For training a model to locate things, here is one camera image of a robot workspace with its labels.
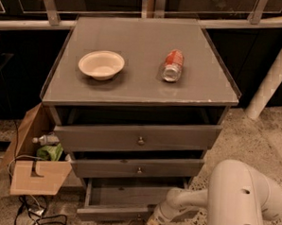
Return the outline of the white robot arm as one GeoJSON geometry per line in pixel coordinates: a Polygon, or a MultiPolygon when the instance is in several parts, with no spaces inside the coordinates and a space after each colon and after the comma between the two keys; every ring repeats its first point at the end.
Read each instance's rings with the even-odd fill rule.
{"type": "Polygon", "coordinates": [[[243,162],[225,160],[214,167],[207,189],[168,191],[148,225],[169,223],[195,207],[207,210],[207,225],[264,225],[282,217],[282,188],[243,162]]]}

